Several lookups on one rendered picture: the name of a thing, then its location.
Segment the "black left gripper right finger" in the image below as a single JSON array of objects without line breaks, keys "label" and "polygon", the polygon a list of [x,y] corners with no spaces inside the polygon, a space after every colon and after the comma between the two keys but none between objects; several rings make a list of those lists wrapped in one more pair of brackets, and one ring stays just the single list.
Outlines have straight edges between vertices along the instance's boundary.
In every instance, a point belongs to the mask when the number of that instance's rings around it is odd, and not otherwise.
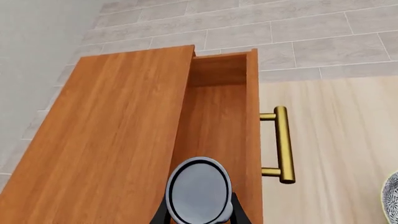
[{"label": "black left gripper right finger", "polygon": [[252,224],[234,192],[231,195],[231,203],[233,206],[233,212],[229,219],[230,224]]}]

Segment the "wooden cabinet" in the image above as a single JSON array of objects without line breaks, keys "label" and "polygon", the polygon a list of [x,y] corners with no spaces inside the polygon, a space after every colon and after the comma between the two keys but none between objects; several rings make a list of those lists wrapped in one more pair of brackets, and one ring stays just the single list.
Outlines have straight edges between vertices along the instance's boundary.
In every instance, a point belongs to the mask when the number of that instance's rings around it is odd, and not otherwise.
[{"label": "wooden cabinet", "polygon": [[149,224],[193,55],[82,57],[0,194],[0,224]]}]

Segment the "patterned bowl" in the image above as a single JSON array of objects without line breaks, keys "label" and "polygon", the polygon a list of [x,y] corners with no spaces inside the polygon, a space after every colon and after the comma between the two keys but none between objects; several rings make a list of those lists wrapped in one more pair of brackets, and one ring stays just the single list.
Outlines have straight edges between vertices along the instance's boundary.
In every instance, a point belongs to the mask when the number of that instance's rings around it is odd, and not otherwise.
[{"label": "patterned bowl", "polygon": [[398,171],[391,174],[384,182],[381,205],[388,224],[398,224]]}]

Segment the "wooden drawer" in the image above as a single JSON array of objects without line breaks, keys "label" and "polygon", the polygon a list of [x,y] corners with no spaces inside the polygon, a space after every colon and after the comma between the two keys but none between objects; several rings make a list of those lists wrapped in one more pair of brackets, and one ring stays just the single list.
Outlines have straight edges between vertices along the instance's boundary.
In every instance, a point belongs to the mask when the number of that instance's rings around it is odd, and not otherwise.
[{"label": "wooden drawer", "polygon": [[206,156],[228,172],[252,224],[263,224],[257,50],[195,57],[170,169]]}]

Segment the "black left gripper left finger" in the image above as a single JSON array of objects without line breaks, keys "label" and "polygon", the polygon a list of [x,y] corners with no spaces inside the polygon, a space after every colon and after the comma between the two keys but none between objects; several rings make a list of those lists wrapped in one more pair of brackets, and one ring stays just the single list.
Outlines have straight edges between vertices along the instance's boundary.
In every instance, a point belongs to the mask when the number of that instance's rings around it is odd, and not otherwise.
[{"label": "black left gripper left finger", "polygon": [[167,209],[167,204],[165,199],[163,199],[153,216],[152,220],[150,221],[150,224],[170,224],[171,216],[169,214],[169,211]]}]

